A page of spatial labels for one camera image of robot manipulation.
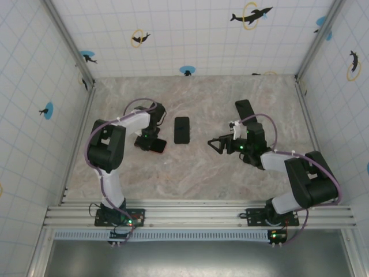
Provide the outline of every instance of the black phone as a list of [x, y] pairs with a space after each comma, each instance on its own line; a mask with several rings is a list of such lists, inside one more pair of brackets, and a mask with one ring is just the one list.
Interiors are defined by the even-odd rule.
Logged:
[[[238, 114], [240, 115], [240, 119], [245, 119], [246, 117], [249, 117], [251, 115], [254, 115], [254, 110], [251, 107], [250, 101], [248, 100], [240, 100], [236, 101], [236, 109], [238, 111]], [[246, 126], [250, 122], [258, 122], [256, 117], [250, 118], [247, 122], [242, 122], [244, 126]]]
[[176, 117], [174, 119], [174, 143], [190, 143], [190, 119], [188, 117]]
[[161, 140], [160, 138], [156, 138], [150, 146], [150, 151], [163, 153], [165, 146], [167, 146], [167, 142], [165, 140]]

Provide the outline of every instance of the white wall tile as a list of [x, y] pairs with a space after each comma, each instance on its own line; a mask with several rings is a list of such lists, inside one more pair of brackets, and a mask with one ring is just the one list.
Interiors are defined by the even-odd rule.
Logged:
[[133, 7], [132, 7], [132, 4], [131, 4], [131, 1], [112, 0], [111, 2], [114, 6], [115, 12], [117, 12], [117, 13], [133, 12]]
[[105, 24], [101, 15], [87, 16], [87, 20], [90, 23], [93, 32], [106, 31]]
[[23, 176], [27, 179], [37, 182], [39, 174], [41, 172], [42, 165], [33, 159], [28, 159], [23, 171]]
[[13, 252], [13, 257], [10, 260], [6, 273], [25, 272], [30, 261], [30, 256], [34, 248], [26, 245], [16, 245]]
[[19, 197], [15, 197], [8, 213], [8, 218], [22, 221], [25, 219], [30, 202]]
[[[61, 116], [58, 122], [64, 130], [72, 130], [69, 125], [76, 126], [81, 113], [75, 111], [82, 109], [87, 94], [76, 82], [78, 69], [74, 67], [75, 63], [58, 31], [40, 7], [40, 1], [13, 2], [16, 2], [16, 8], [12, 8], [12, 1], [7, 0], [0, 5], [0, 182], [3, 187], [0, 240], [14, 242], [7, 244], [12, 246], [7, 253], [11, 260], [2, 257], [4, 249], [7, 249], [2, 243], [0, 275], [6, 272], [13, 276], [11, 273], [14, 272], [24, 276], [34, 250], [24, 244], [35, 245], [46, 205], [55, 204], [57, 198], [37, 186], [36, 182], [41, 173], [44, 175], [40, 180], [45, 186], [50, 185], [54, 174], [63, 175], [66, 165], [53, 155], [58, 156], [64, 151], [63, 157], [68, 159], [73, 147], [71, 143], [62, 148], [65, 132], [59, 127], [53, 132], [55, 123], [59, 114], [64, 113], [66, 116]], [[69, 3], [74, 5], [71, 10], [73, 14], [82, 11], [83, 15], [78, 2]], [[86, 20], [78, 23], [80, 28], [85, 28], [83, 31], [91, 31]], [[60, 79], [63, 84], [55, 89]], [[56, 105], [54, 115], [48, 121], [39, 115], [38, 110], [50, 100], [55, 101]], [[77, 128], [73, 127], [73, 131], [73, 134], [69, 134], [71, 141]], [[55, 172], [42, 166], [45, 161], [50, 163], [49, 167], [54, 168]], [[61, 186], [61, 182], [56, 182], [52, 189], [59, 193]]]
[[1, 130], [6, 130], [6, 132], [0, 133], [0, 138], [9, 144], [14, 144], [19, 133], [18, 129], [6, 119], [0, 121], [0, 128]]
[[35, 246], [39, 234], [40, 227], [38, 225], [25, 222], [17, 242]]
[[9, 253], [13, 253], [15, 244], [0, 242], [0, 274], [5, 273], [9, 261], [12, 259]]
[[367, 165], [369, 163], [369, 151], [365, 150], [360, 155], [353, 159], [358, 172], [367, 171]]
[[351, 120], [352, 114], [348, 106], [344, 105], [342, 109], [337, 113], [338, 124], [343, 129]]
[[366, 147], [361, 134], [357, 134], [355, 137], [350, 139], [347, 142], [347, 145], [350, 149], [352, 157], [357, 157], [362, 152], [362, 150], [365, 149]]
[[36, 184], [34, 182], [22, 177], [18, 184], [16, 195], [31, 201], [35, 189]]
[[1, 149], [1, 155], [0, 155], [0, 166], [5, 167], [7, 159], [10, 156], [10, 153], [12, 151], [12, 146], [8, 144], [7, 142], [0, 139], [0, 149]]
[[26, 155], [29, 155], [29, 153], [31, 152], [32, 145], [33, 145], [32, 139], [23, 132], [20, 132], [18, 134], [17, 140], [14, 144], [15, 147], [17, 147], [20, 151], [22, 151]]
[[353, 137], [355, 137], [359, 133], [359, 129], [356, 126], [355, 121], [351, 121], [349, 124], [347, 124], [343, 130], [342, 133], [346, 139], [346, 141], [349, 141]]
[[23, 222], [21, 221], [7, 219], [0, 234], [0, 241], [16, 242], [22, 230], [22, 225]]
[[[369, 220], [367, 220], [369, 96], [366, 99], [369, 74], [365, 70], [353, 81], [348, 81], [346, 75], [348, 66], [352, 63], [352, 57], [349, 56], [351, 50], [358, 53], [362, 68], [368, 63], [364, 53], [369, 46], [369, 25], [366, 24], [367, 15], [363, 15], [363, 6], [366, 8], [368, 5], [367, 1], [353, 0], [347, 9], [342, 10], [333, 25], [332, 40], [325, 42], [321, 48], [321, 54], [326, 57], [327, 64], [320, 62], [320, 56], [317, 56], [312, 63], [315, 66], [309, 68], [305, 79], [307, 86], [313, 87], [309, 90], [312, 95], [307, 98], [308, 106], [315, 103], [312, 99], [320, 100], [322, 95], [327, 94], [333, 112], [336, 114], [335, 118], [326, 124], [330, 142], [321, 144], [322, 152], [334, 153], [337, 158], [337, 164], [340, 166], [339, 173], [344, 181], [343, 188], [346, 194], [344, 199], [351, 204], [365, 243], [369, 232]], [[322, 80], [313, 76], [316, 71], [321, 73], [326, 70], [327, 65], [335, 76], [335, 80], [328, 87], [326, 85], [332, 78], [331, 75], [324, 75]], [[326, 111], [310, 109], [310, 112], [317, 113], [312, 117], [319, 118]]]

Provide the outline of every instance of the purple cable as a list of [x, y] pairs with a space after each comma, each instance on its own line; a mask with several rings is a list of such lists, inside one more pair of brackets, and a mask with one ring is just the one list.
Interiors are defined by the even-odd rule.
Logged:
[[[88, 147], [89, 147], [89, 145], [90, 145], [91, 139], [92, 139], [92, 138], [94, 137], [94, 135], [96, 135], [96, 133], [97, 133], [98, 131], [100, 131], [102, 128], [104, 128], [104, 127], [106, 127], [106, 126], [108, 126], [108, 125], [110, 125], [110, 124], [113, 124], [113, 123], [117, 123], [117, 122], [120, 122], [120, 121], [126, 120], [126, 119], [128, 119], [128, 118], [130, 118], [130, 117], [134, 116], [135, 114], [142, 114], [142, 113], [145, 113], [145, 112], [147, 112], [147, 111], [151, 111], [151, 110], [153, 110], [153, 109], [155, 109], [155, 108], [157, 107], [156, 102], [155, 102], [154, 100], [150, 99], [150, 98], [138, 98], [138, 99], [136, 99], [136, 100], [131, 101], [131, 102], [127, 105], [127, 107], [125, 108], [125, 113], [126, 113], [126, 110], [127, 110], [127, 108], [128, 108], [128, 106], [129, 106], [129, 105], [131, 105], [131, 104], [132, 104], [132, 103], [134, 103], [134, 102], [140, 101], [140, 100], [148, 100], [148, 101], [151, 101], [151, 102], [153, 102], [153, 103], [154, 103], [154, 106], [153, 106], [153, 107], [151, 107], [151, 108], [146, 108], [146, 109], [144, 109], [144, 110], [140, 110], [140, 111], [134, 112], [134, 113], [130, 113], [130, 114], [128, 114], [128, 115], [124, 115], [123, 117], [121, 117], [121, 118], [119, 118], [119, 119], [115, 119], [115, 120], [112, 120], [112, 121], [105, 122], [104, 124], [101, 124], [99, 127], [97, 127], [94, 131], [92, 131], [92, 132], [91, 132], [90, 136], [89, 136], [89, 137], [88, 137], [88, 139], [87, 139], [87, 142], [86, 142], [86, 145], [85, 145], [85, 151], [84, 151], [84, 157], [85, 157], [85, 161], [86, 161], [87, 165], [88, 165], [89, 167], [91, 167], [91, 168], [95, 169], [95, 170], [99, 173], [99, 176], [100, 176], [100, 188], [101, 188], [101, 193], [103, 194], [103, 197], [106, 199], [107, 203], [109, 203], [109, 205], [110, 205], [110, 206], [112, 206], [112, 207], [113, 207], [113, 209], [117, 210], [117, 211], [118, 211], [118, 212], [120, 212], [122, 215], [127, 216], [127, 217], [129, 218], [129, 220], [131, 220], [132, 222], [133, 222], [132, 217], [131, 217], [127, 212], [125, 212], [124, 210], [122, 210], [122, 209], [118, 208], [116, 205], [114, 205], [114, 204], [110, 201], [110, 199], [107, 197], [107, 195], [106, 195], [106, 193], [105, 193], [105, 190], [104, 190], [103, 173], [101, 172], [101, 170], [100, 170], [98, 167], [94, 166], [94, 165], [89, 161], [89, 159], [88, 159]], [[128, 239], [129, 239], [129, 238], [131, 237], [131, 235], [132, 235], [133, 230], [134, 230], [134, 226], [132, 225], [132, 229], [130, 230], [129, 235], [125, 238], [125, 240], [122, 242], [122, 244], [125, 244], [125, 243], [128, 241]]]
[[272, 146], [272, 150], [274, 150], [275, 149], [275, 147], [276, 147], [276, 145], [277, 145], [277, 140], [278, 140], [278, 134], [277, 134], [277, 126], [276, 126], [276, 123], [274, 122], [274, 120], [270, 117], [270, 116], [268, 116], [267, 114], [253, 114], [253, 115], [251, 115], [251, 116], [249, 116], [249, 117], [246, 117], [246, 118], [244, 118], [244, 119], [241, 119], [240, 121], [238, 121], [240, 124], [242, 123], [242, 122], [245, 122], [245, 121], [247, 121], [247, 120], [249, 120], [249, 119], [252, 119], [252, 118], [254, 118], [254, 117], [258, 117], [258, 116], [262, 116], [262, 117], [266, 117], [267, 119], [269, 119], [270, 121], [271, 121], [271, 123], [273, 124], [273, 127], [274, 127], [274, 133], [275, 133], [275, 139], [274, 139], [274, 143], [271, 145]]
[[302, 231], [305, 229], [306, 227], [306, 223], [307, 223], [307, 219], [309, 217], [309, 210], [306, 209], [306, 217], [305, 217], [305, 221], [304, 221], [304, 224], [302, 224], [302, 227], [301, 229], [288, 241], [286, 241], [285, 243], [283, 243], [283, 245], [288, 245], [290, 244], [291, 242], [293, 242], [299, 235], [301, 235]]

